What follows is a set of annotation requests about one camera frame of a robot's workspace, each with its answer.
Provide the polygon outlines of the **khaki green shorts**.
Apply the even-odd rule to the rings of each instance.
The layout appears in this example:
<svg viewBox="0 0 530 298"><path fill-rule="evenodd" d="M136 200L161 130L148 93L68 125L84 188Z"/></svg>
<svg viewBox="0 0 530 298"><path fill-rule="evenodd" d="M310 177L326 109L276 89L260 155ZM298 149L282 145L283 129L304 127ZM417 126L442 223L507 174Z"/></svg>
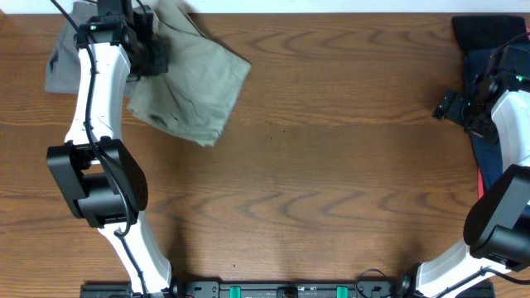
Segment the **khaki green shorts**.
<svg viewBox="0 0 530 298"><path fill-rule="evenodd" d="M252 65L205 35L182 1L157 1L155 13L169 52L168 71L140 79L128 110L163 132L212 147Z"/></svg>

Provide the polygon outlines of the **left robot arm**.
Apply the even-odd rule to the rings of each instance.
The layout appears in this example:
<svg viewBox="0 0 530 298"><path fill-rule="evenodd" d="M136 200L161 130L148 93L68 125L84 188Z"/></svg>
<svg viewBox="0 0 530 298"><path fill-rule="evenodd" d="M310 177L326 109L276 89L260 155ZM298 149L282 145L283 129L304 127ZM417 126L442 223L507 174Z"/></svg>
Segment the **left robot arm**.
<svg viewBox="0 0 530 298"><path fill-rule="evenodd" d="M74 25L80 83L64 144L46 161L70 212L106 237L125 266L128 284L87 284L83 297L180 297L147 222L147 179L123 143L122 111L130 75L168 71L154 33L155 12L129 1L99 0L97 13Z"/></svg>

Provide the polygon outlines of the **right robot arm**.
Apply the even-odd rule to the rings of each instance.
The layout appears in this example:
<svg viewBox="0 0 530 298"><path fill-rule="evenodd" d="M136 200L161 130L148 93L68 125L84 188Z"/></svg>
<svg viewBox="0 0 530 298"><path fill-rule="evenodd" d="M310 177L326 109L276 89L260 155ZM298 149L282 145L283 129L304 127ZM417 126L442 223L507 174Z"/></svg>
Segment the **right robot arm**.
<svg viewBox="0 0 530 298"><path fill-rule="evenodd" d="M465 220L463 238L438 258L415 266L395 297L457 297L480 293L491 276L509 278L529 266L529 74L499 66L479 80L463 105L464 128L500 145L501 176Z"/></svg>

